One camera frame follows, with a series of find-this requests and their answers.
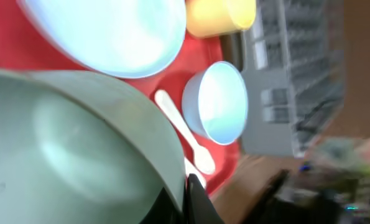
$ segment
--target plastic spoon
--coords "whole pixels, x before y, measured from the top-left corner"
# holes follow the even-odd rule
[[[197,169],[204,174],[213,174],[215,162],[210,152],[199,145],[168,93],[165,90],[157,90],[154,100],[193,149],[194,162]]]
[[[195,166],[187,159],[185,158],[185,172],[186,176],[188,177],[190,174],[195,174],[200,181],[201,185],[204,187],[206,186],[205,178],[202,176],[202,174],[196,169]]]

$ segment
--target blue object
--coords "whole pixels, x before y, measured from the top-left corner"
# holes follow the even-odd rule
[[[183,117],[190,129],[217,144],[240,137],[248,114],[248,98],[239,71],[228,62],[216,62],[186,84]]]
[[[310,163],[309,162],[305,162],[300,168],[299,168],[299,170],[301,171],[301,172],[303,172],[303,171],[310,171],[312,169],[312,166],[310,165]]]
[[[144,78],[173,62],[185,39],[183,0],[22,0],[41,33],[82,65]]]
[[[349,206],[349,207],[346,207],[347,210],[357,210],[359,209],[358,207],[353,207],[353,206]]]

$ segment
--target gray dish rack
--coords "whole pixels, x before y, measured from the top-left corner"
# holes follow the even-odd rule
[[[252,154],[303,157],[343,106],[343,0],[261,0],[251,29],[221,38],[242,73]]]

